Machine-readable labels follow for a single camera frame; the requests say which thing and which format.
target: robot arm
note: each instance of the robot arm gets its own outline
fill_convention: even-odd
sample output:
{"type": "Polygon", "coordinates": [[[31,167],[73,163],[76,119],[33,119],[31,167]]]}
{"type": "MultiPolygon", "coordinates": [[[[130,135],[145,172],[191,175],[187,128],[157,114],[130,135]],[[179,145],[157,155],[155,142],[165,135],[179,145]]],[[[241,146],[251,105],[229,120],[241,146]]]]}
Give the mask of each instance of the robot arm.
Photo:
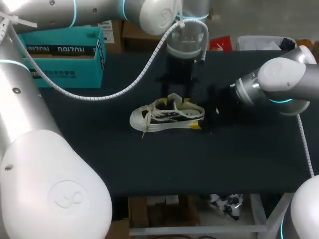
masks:
{"type": "MultiPolygon", "coordinates": [[[[0,11],[37,23],[37,30],[127,19],[152,35],[163,34],[175,20],[179,1],[171,0],[1,0],[0,11]]],[[[35,31],[17,25],[17,33],[35,31]]]]}
{"type": "Polygon", "coordinates": [[[266,96],[282,99],[318,100],[319,66],[275,58],[259,70],[258,83],[266,96]]]}
{"type": "MultiPolygon", "coordinates": [[[[37,30],[126,18],[159,35],[171,26],[178,4],[171,0],[1,0],[0,11],[36,23],[37,30]]],[[[21,24],[14,28],[18,33],[35,30],[21,24]]],[[[61,135],[9,31],[0,43],[0,75],[0,191],[7,235],[11,239],[104,239],[112,218],[108,189],[61,135]]]]}

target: floor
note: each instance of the floor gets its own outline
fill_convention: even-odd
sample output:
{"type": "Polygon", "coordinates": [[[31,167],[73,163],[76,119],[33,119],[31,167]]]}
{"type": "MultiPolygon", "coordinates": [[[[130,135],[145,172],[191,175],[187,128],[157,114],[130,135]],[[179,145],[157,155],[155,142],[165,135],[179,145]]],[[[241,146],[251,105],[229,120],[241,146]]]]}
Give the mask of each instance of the floor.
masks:
{"type": "Polygon", "coordinates": [[[318,0],[211,0],[210,37],[276,35],[319,40],[318,0]]]}

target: black table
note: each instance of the black table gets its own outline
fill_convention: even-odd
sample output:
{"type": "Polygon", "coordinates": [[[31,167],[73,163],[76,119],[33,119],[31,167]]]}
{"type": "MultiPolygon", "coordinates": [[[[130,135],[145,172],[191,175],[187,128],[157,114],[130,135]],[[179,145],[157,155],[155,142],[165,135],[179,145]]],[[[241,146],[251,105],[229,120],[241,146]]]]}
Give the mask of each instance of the black table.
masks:
{"type": "MultiPolygon", "coordinates": [[[[281,52],[209,52],[198,72],[192,100],[206,98],[211,83],[229,85],[281,52]]],[[[102,96],[130,84],[149,55],[110,55],[101,89],[73,93],[102,96]]],[[[256,109],[253,125],[142,133],[131,128],[131,112],[160,96],[155,78],[165,70],[165,56],[155,59],[144,79],[115,100],[83,102],[43,89],[47,105],[74,150],[100,175],[113,197],[177,193],[294,192],[309,177],[297,119],[256,109]]],[[[181,88],[171,92],[181,93],[181,88]]],[[[319,172],[319,104],[302,114],[315,173],[319,172]]]]}

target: cable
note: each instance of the cable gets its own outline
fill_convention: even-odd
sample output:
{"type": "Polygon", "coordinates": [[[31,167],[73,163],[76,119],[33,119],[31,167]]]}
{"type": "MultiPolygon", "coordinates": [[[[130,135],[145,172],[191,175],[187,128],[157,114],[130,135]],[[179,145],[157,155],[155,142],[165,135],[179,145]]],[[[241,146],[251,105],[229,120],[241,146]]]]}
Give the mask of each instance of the cable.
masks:
{"type": "Polygon", "coordinates": [[[306,135],[305,135],[305,132],[304,132],[303,122],[301,121],[300,115],[297,115],[297,121],[298,121],[298,125],[299,125],[301,138],[302,138],[303,143],[304,143],[305,154],[306,154],[306,159],[307,159],[307,162],[308,162],[309,172],[310,172],[311,177],[314,177],[315,174],[314,174],[313,166],[311,164],[311,159],[310,159],[310,154],[309,154],[309,151],[308,151],[306,135]]]}
{"type": "MultiPolygon", "coordinates": [[[[205,43],[205,47],[203,49],[202,52],[202,56],[201,56],[201,60],[204,61],[206,58],[206,51],[208,48],[208,43],[209,43],[209,35],[208,35],[208,27],[206,26],[205,23],[203,23],[202,21],[196,20],[196,19],[184,19],[183,23],[186,22],[196,22],[198,24],[200,24],[203,29],[204,29],[204,38],[206,39],[206,41],[203,41],[203,43],[205,43]]],[[[59,87],[58,85],[56,85],[53,81],[50,80],[50,78],[48,78],[44,72],[38,67],[38,65],[36,64],[36,62],[33,60],[33,58],[30,56],[30,54],[28,53],[28,51],[25,49],[23,43],[21,42],[21,40],[19,39],[17,33],[15,32],[13,26],[11,26],[11,36],[12,39],[18,44],[20,50],[23,52],[23,54],[25,55],[25,57],[28,59],[28,61],[31,63],[31,65],[35,68],[35,70],[38,72],[38,74],[50,85],[52,86],[54,89],[56,89],[57,91],[59,91],[60,93],[74,98],[74,99],[78,99],[78,100],[82,100],[82,101],[104,101],[104,100],[110,100],[116,97],[119,97],[123,94],[125,94],[126,92],[128,92],[129,90],[131,90],[134,86],[136,86],[136,84],[143,78],[144,74],[147,72],[147,70],[149,69],[150,65],[152,64],[153,60],[155,59],[156,55],[158,54],[160,48],[162,47],[162,45],[164,44],[165,40],[168,38],[169,34],[177,27],[180,26],[180,23],[177,22],[175,24],[173,24],[168,30],[167,32],[164,34],[164,36],[162,37],[162,39],[160,40],[160,42],[158,43],[156,49],[154,50],[153,54],[151,55],[149,61],[147,62],[146,66],[144,67],[144,69],[142,70],[142,72],[139,74],[139,76],[129,85],[127,86],[125,89],[114,93],[112,95],[109,96],[102,96],[102,97],[86,97],[86,96],[78,96],[75,94],[72,94],[64,89],[62,89],[61,87],[59,87]]]]}

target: cardboard box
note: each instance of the cardboard box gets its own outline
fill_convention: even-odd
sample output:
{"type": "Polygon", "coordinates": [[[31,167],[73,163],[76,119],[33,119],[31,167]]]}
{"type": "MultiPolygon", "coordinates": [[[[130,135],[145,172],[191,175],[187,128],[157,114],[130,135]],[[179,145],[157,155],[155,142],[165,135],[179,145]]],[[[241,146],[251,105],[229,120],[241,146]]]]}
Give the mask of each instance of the cardboard box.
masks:
{"type": "MultiPolygon", "coordinates": [[[[99,27],[72,27],[21,34],[20,39],[40,69],[63,88],[99,88],[106,49],[99,27]]],[[[38,87],[50,87],[27,59],[38,87]]]]}
{"type": "Polygon", "coordinates": [[[103,31],[104,43],[107,52],[120,54],[123,51],[122,20],[104,21],[98,26],[103,31]]]}
{"type": "Polygon", "coordinates": [[[152,36],[129,21],[124,21],[122,37],[126,52],[153,52],[162,36],[152,36]]]}
{"type": "Polygon", "coordinates": [[[130,221],[128,219],[112,222],[105,239],[129,239],[129,224],[130,221]]]}
{"type": "Polygon", "coordinates": [[[129,209],[133,228],[149,227],[146,197],[129,197],[129,209]]]}

